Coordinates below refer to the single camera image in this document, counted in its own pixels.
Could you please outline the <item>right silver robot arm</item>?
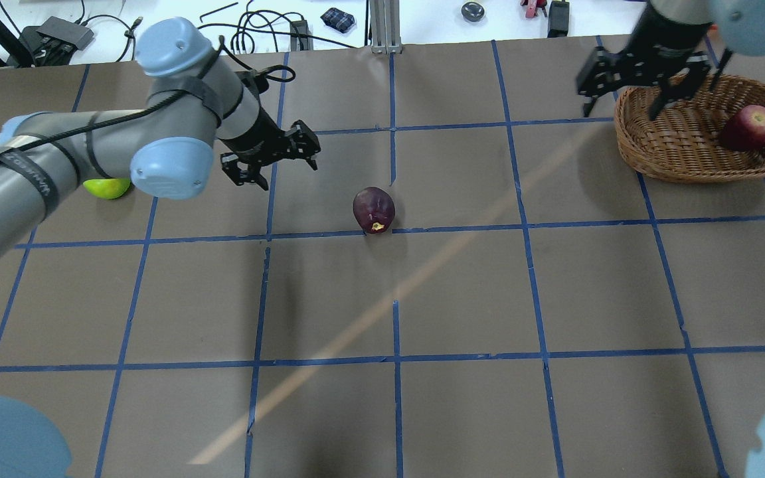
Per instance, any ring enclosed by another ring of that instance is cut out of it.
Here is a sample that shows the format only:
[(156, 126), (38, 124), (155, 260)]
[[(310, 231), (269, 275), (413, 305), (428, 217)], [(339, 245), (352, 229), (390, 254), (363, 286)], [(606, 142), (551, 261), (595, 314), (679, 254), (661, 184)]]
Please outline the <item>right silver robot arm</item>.
[(715, 87), (733, 54), (765, 56), (765, 1), (647, 1), (625, 47), (597, 46), (576, 75), (582, 114), (620, 88), (656, 87), (653, 120), (703, 84)]

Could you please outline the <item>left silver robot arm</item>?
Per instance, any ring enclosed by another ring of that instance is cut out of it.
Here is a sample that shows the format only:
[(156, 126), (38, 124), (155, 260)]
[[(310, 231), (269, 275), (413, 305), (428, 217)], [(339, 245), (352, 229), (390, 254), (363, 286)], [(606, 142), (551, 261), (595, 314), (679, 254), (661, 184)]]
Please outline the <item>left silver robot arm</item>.
[[(302, 121), (282, 130), (261, 105), (267, 83), (291, 82), (286, 64), (259, 72), (234, 72), (200, 30), (184, 18), (165, 19), (143, 34), (135, 57), (152, 79), (147, 106), (137, 111), (37, 112), (12, 118), (0, 132), (0, 259), (16, 258), (15, 246), (48, 220), (87, 181), (131, 179), (131, 187), (153, 199), (140, 242), (127, 321), (114, 369), (103, 442), (97, 466), (104, 465), (112, 408), (124, 372), (131, 329), (139, 306), (159, 199), (185, 200), (209, 183), (216, 140), (228, 148), (222, 170), (238, 185), (265, 191), (262, 167), (280, 159), (303, 158), (316, 169), (321, 151)], [(70, 448), (41, 411), (0, 396), (0, 477), (70, 477)]]

